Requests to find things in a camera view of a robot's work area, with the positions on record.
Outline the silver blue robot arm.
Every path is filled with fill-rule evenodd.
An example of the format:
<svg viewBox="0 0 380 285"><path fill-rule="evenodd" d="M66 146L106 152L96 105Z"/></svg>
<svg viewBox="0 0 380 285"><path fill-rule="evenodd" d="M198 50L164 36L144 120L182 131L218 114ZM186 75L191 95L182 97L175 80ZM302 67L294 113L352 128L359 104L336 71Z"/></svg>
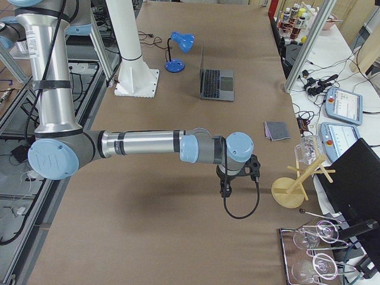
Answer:
<svg viewBox="0 0 380 285"><path fill-rule="evenodd" d="M28 150L41 176L61 180L81 167L113 155L177 153L189 163L217 166L221 195L231 194L238 176L259 179L260 164L250 136L212 136L202 128L174 131L85 131L74 115L65 36L70 27L90 23L88 1L14 1L15 20L26 33L37 97L39 126Z"/></svg>

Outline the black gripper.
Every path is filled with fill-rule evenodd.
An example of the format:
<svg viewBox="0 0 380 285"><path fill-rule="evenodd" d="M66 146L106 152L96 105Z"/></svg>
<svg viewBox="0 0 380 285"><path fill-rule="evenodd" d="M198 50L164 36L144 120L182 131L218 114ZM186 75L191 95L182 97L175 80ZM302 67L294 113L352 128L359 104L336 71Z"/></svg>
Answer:
<svg viewBox="0 0 380 285"><path fill-rule="evenodd" d="M216 168L216 174L220 179L220 193L222 198L230 197L232 193L231 181L237 177L249 176L252 181L259 183L260 167L261 164L258 161L256 155L252 154L251 158L242 166L239 171L228 170L225 174L222 169L222 165L218 165Z"/></svg>

